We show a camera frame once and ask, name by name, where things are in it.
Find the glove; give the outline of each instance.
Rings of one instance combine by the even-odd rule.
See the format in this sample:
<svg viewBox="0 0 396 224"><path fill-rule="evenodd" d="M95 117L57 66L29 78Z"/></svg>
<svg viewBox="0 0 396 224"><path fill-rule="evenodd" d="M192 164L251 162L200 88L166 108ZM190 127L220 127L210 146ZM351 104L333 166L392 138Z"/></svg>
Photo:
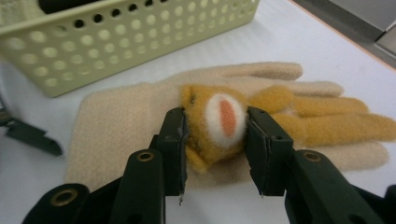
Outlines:
<svg viewBox="0 0 396 224"><path fill-rule="evenodd" d="M99 91L82 102L67 154L66 183L81 183L95 190L120 177L128 157L147 148L163 124L165 113L180 106L181 88L187 84L227 86L246 97L273 85L287 86L295 93L337 97L343 89L331 82L296 82L302 68L295 63L252 63L197 69L157 83ZM383 164L386 150L380 145L368 150L376 160L364 168ZM366 156L356 161L364 161ZM249 180L243 157L214 165L210 175L197 175L188 167L187 187L231 184Z"/></svg>
<svg viewBox="0 0 396 224"><path fill-rule="evenodd" d="M248 105L272 114L299 149L396 139L396 122L369 114L358 99L298 96L285 86L246 98L224 87L188 85L181 104L190 129L186 155L201 174L243 151Z"/></svg>

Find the white table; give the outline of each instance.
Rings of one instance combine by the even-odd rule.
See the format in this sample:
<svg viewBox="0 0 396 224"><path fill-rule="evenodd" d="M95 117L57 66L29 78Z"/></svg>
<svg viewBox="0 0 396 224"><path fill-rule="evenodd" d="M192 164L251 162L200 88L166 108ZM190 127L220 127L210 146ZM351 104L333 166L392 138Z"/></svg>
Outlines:
<svg viewBox="0 0 396 224"><path fill-rule="evenodd" d="M337 34L288 0L262 0L255 20L243 27L141 64L57 98L48 98L7 62L0 62L0 88L14 117L48 131L67 151L81 100L89 93L156 81L198 67L296 62L301 80L330 80L373 112L396 119L396 71ZM396 184L396 144L385 144L386 165L344 173L354 185L383 196ZM63 183L65 156L54 158L0 135L0 223L21 223L48 190ZM262 199L254 185L190 190L182 206L167 199L168 223L289 223L283 198Z"/></svg>

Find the green basket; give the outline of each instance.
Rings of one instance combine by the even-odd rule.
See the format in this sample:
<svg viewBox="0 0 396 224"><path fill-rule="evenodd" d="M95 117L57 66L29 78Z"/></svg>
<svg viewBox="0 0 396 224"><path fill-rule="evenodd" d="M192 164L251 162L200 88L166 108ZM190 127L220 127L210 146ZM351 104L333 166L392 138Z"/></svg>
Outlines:
<svg viewBox="0 0 396 224"><path fill-rule="evenodd" d="M258 0L106 0L0 28L0 52L50 97L250 22Z"/></svg>

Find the gray floor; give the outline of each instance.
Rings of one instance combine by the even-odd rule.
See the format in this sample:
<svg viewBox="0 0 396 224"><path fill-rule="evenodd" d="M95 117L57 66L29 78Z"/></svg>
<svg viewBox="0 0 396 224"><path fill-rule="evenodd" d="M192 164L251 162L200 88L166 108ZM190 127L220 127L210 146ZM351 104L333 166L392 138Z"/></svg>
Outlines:
<svg viewBox="0 0 396 224"><path fill-rule="evenodd" d="M396 60L375 46L375 41L381 37L383 31L328 0L294 0L294 2L396 69Z"/></svg>

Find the orange oval spot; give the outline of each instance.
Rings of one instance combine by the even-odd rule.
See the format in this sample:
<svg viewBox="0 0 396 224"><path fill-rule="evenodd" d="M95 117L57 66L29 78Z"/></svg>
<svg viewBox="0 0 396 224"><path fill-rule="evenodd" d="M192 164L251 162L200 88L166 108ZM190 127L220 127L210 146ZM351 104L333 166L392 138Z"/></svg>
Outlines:
<svg viewBox="0 0 396 224"><path fill-rule="evenodd" d="M230 137L235 133L236 118L233 112L233 106L226 100L219 102L220 125L225 135Z"/></svg>

